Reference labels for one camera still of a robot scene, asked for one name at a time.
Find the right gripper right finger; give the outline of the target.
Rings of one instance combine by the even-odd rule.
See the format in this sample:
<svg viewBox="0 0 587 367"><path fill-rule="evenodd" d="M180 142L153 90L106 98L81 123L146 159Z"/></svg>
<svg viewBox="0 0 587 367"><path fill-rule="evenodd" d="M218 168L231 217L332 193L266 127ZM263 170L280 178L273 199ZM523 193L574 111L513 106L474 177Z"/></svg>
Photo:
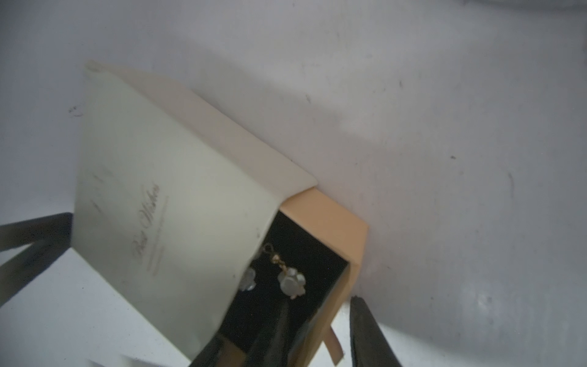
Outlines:
<svg viewBox="0 0 587 367"><path fill-rule="evenodd" d="M401 367L365 300L352 296L349 312L354 367Z"/></svg>

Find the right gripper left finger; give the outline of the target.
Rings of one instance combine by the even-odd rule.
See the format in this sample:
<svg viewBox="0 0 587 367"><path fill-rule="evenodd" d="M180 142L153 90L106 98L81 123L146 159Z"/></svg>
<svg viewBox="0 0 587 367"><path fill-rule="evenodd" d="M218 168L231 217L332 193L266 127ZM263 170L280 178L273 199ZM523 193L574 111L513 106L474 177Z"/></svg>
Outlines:
<svg viewBox="0 0 587 367"><path fill-rule="evenodd" d="M1 265L1 304L10 301L69 248L72 213L59 213L1 226L1 251L27 248Z"/></svg>

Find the white flower earring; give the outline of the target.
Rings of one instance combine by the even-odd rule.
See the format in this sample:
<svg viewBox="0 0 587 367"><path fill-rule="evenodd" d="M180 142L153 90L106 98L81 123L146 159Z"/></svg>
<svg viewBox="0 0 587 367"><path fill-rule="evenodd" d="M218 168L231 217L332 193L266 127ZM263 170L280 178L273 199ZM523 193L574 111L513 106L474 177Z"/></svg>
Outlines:
<svg viewBox="0 0 587 367"><path fill-rule="evenodd" d="M292 300L304 296L306 293L304 274L298 272L295 268L287 266L277 253L271 256L271 262L281 269L278 275L281 291Z"/></svg>
<svg viewBox="0 0 587 367"><path fill-rule="evenodd" d="M272 253L274 252L274 247L270 243L265 243L255 254L252 258L249 267L244 271L241 281L238 285L238 290L241 292L249 292L252 291L256 287L256 270L253 267L256 261L258 261L263 255L268 255L272 257Z"/></svg>

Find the cream drawer jewelry box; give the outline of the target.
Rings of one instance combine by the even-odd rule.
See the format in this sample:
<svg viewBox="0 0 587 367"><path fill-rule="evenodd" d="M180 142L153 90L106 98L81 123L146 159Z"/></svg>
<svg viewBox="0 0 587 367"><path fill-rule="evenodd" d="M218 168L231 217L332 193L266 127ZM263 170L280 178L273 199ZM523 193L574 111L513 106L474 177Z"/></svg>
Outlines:
<svg viewBox="0 0 587 367"><path fill-rule="evenodd" d="M73 249L188 359L218 339L244 362L289 310L286 366L325 345L358 278L368 225L316 179L175 80L89 61ZM265 244L306 278L294 300L263 255L256 287L238 285Z"/></svg>

